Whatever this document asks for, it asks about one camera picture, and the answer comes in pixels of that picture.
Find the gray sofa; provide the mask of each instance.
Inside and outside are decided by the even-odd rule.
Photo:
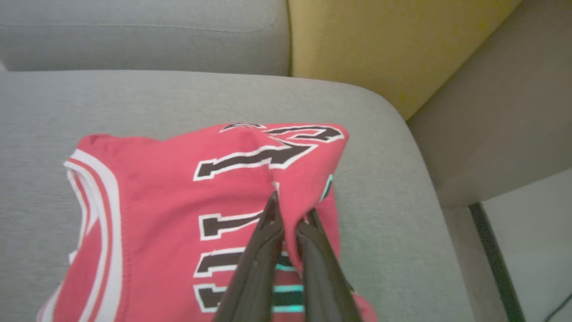
[[[1,321],[33,320],[66,273],[80,208],[62,162],[81,137],[236,121],[345,126],[335,185],[348,279],[380,321],[473,321],[409,129],[368,90],[279,77],[287,21],[282,0],[0,0]]]

